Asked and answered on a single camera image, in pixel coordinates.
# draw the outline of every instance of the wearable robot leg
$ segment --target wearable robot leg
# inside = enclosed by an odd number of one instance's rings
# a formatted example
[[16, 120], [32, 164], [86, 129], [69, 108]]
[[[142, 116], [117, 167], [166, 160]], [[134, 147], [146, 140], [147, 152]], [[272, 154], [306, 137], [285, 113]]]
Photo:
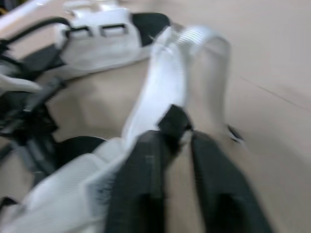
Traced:
[[[93, 151], [76, 157], [40, 182], [7, 215], [1, 232], [102, 232], [117, 171], [140, 135], [157, 131], [159, 121], [172, 105], [186, 106], [192, 60], [203, 45], [214, 40], [221, 42], [215, 44], [221, 59], [217, 59], [220, 64], [215, 77], [207, 77], [207, 84], [214, 87], [214, 94], [222, 100], [228, 43], [204, 26], [173, 34], [166, 29], [152, 48], [147, 79], [121, 138], [101, 142]], [[227, 133], [220, 104], [209, 102], [210, 113], [220, 131]]]

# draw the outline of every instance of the black cable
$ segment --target black cable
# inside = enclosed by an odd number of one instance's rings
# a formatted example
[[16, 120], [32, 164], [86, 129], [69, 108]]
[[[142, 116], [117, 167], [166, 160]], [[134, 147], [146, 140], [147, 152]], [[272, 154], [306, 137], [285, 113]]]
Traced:
[[21, 77], [19, 77], [19, 78], [27, 79], [27, 80], [35, 80], [42, 73], [44, 73], [51, 65], [53, 65], [53, 63], [55, 63], [56, 60], [58, 59], [59, 55], [64, 51], [64, 49], [66, 49], [67, 45], [70, 42], [70, 33], [68, 33], [68, 36], [66, 37], [66, 40], [65, 40], [64, 44], [62, 45], [62, 47], [60, 49], [56, 50], [55, 55], [46, 63], [45, 66], [42, 67], [41, 70], [31, 71], [31, 70], [27, 69], [22, 63], [14, 60], [12, 58], [8, 58], [7, 56], [3, 55], [2, 53], [4, 53], [5, 51], [7, 51], [9, 49], [8, 46], [10, 44], [15, 43], [16, 41], [18, 41], [21, 38], [33, 33], [34, 31], [37, 31], [43, 27], [46, 27], [46, 26], [51, 25], [51, 24], [56, 24], [56, 23], [67, 25], [70, 29], [69, 31], [72, 30], [72, 26], [67, 19], [65, 19], [63, 17], [52, 17], [52, 18], [45, 19], [41, 22], [38, 22], [34, 25], [31, 25], [27, 29], [20, 31], [20, 32], [16, 33], [15, 35], [13, 35], [7, 39], [0, 39], [0, 60], [4, 60], [4, 61], [9, 62], [15, 66], [18, 66], [18, 68], [22, 72]]

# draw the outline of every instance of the black padding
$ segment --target black padding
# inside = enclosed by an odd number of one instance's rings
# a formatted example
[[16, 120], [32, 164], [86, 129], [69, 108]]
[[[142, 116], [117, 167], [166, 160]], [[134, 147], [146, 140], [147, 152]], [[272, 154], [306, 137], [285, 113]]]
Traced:
[[153, 38], [170, 26], [170, 19], [160, 13], [137, 13], [132, 16], [133, 24], [137, 27], [142, 46], [153, 43]]
[[116, 175], [105, 233], [164, 232], [164, 171], [170, 157], [161, 132], [138, 138]]
[[[37, 71], [41, 70], [46, 65], [47, 61], [50, 60], [56, 53], [57, 49], [55, 48], [54, 44], [52, 44], [27, 55], [22, 59], [22, 61], [25, 63], [25, 66], [29, 70]], [[49, 66], [48, 70], [58, 68], [63, 65], [65, 65], [65, 63], [59, 57], [56, 62], [54, 62], [54, 64]]]
[[271, 233], [247, 180], [216, 142], [194, 132], [191, 149], [206, 232]]
[[58, 167], [82, 154], [92, 153], [103, 142], [105, 140], [98, 137], [78, 136], [57, 143], [55, 156], [57, 156]]

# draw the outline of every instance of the white strap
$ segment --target white strap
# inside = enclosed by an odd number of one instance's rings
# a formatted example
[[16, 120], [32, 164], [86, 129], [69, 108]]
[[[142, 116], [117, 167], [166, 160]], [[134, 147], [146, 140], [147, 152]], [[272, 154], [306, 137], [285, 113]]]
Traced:
[[0, 89], [2, 91], [25, 91], [36, 93], [40, 91], [42, 87], [29, 80], [10, 78], [0, 73]]
[[157, 130], [157, 124], [171, 104], [186, 107], [190, 68], [204, 47], [212, 63], [204, 80], [207, 107], [215, 127], [226, 132], [224, 95], [229, 64], [229, 44], [206, 26], [192, 26], [180, 34], [167, 29], [153, 47], [148, 76], [140, 97], [122, 131], [124, 146], [129, 150], [137, 136]]

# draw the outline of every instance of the beige floor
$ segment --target beige floor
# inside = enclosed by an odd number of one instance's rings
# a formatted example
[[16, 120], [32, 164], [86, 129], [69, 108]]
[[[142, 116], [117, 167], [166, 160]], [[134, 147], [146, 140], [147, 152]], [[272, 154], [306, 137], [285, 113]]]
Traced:
[[[1, 36], [61, 14], [61, 2], [42, 7]], [[248, 176], [276, 232], [311, 232], [311, 2], [131, 0], [126, 6], [162, 12], [183, 25], [207, 24], [230, 41], [226, 117], [247, 140], [247, 149], [223, 140], [224, 149]], [[52, 38], [51, 30], [36, 34], [18, 44], [16, 54], [27, 54]], [[142, 62], [73, 82], [50, 103], [61, 126], [57, 137], [120, 135], [146, 69]], [[191, 80], [189, 111], [197, 128], [209, 132], [200, 81], [197, 76]], [[203, 231], [190, 171], [184, 153], [169, 172], [170, 232]], [[0, 169], [0, 196], [21, 199], [30, 180], [12, 157]]]

